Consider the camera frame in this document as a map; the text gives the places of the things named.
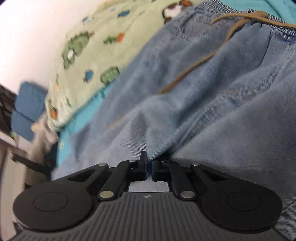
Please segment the blue denim pants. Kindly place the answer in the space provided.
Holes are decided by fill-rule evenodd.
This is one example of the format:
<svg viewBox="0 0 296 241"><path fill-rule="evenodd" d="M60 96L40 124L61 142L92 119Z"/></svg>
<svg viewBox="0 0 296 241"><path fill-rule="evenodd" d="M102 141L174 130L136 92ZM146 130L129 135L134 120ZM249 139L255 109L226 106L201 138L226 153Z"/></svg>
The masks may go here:
<svg viewBox="0 0 296 241"><path fill-rule="evenodd" d="M53 178L98 163L200 161L276 192L295 239L295 25L205 1L165 24L124 68Z"/></svg>

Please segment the teal printed bed sheet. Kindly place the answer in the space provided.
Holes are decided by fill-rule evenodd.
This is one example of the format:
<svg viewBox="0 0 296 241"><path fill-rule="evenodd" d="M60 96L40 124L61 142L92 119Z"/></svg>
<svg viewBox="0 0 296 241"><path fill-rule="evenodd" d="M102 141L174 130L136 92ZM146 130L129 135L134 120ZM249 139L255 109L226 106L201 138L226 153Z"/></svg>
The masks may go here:
<svg viewBox="0 0 296 241"><path fill-rule="evenodd" d="M255 9L265 11L277 16L286 22L295 23L295 1L222 1L222 3L236 10L244 11ZM79 133L94 118L95 113L102 105L107 94L112 89L114 83L98 90L91 99L70 119L69 123L62 128L59 135L57 150L57 166L69 157L72 147L71 138Z"/></svg>

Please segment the grey cloth on chair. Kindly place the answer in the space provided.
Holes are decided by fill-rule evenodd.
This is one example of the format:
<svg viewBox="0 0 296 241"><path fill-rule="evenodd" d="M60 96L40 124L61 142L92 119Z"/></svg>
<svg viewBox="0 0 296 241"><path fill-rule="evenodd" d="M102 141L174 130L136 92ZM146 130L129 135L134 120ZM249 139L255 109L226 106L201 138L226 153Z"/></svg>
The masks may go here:
<svg viewBox="0 0 296 241"><path fill-rule="evenodd" d="M47 113L43 113L39 119L31 125L34 133L32 145L29 147L28 155L30 161L44 164L45 156L48 154L58 140L58 134L48 126Z"/></svg>

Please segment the white black desk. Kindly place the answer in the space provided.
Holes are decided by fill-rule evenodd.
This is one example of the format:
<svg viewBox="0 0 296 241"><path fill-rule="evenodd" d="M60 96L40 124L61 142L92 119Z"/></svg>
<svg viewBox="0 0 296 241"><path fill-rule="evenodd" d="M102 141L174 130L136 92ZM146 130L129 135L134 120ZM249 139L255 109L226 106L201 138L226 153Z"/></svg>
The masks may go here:
<svg viewBox="0 0 296 241"><path fill-rule="evenodd" d="M16 137L12 139L1 132L1 239L9 240L16 235L13 213L15 198L26 187L47 181L47 176L29 169L24 164L14 161L13 155L25 157L31 147L27 140Z"/></svg>

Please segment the blue quilted chair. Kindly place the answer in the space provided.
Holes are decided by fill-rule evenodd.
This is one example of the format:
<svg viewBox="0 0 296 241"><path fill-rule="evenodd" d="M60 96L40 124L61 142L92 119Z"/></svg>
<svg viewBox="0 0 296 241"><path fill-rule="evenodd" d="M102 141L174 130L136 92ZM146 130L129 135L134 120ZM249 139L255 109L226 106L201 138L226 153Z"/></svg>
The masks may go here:
<svg viewBox="0 0 296 241"><path fill-rule="evenodd" d="M31 82L23 82L11 114L11 129L14 133L31 142L34 133L31 125L45 112L47 90Z"/></svg>

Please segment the green dinosaur fleece blanket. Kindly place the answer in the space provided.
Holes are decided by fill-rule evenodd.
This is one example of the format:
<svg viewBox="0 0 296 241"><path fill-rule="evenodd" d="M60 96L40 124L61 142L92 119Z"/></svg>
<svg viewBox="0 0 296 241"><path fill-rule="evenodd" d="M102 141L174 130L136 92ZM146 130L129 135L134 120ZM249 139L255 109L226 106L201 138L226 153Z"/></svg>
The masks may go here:
<svg viewBox="0 0 296 241"><path fill-rule="evenodd" d="M118 78L158 30L197 1L105 1L65 37L46 97L48 125L58 130Z"/></svg>

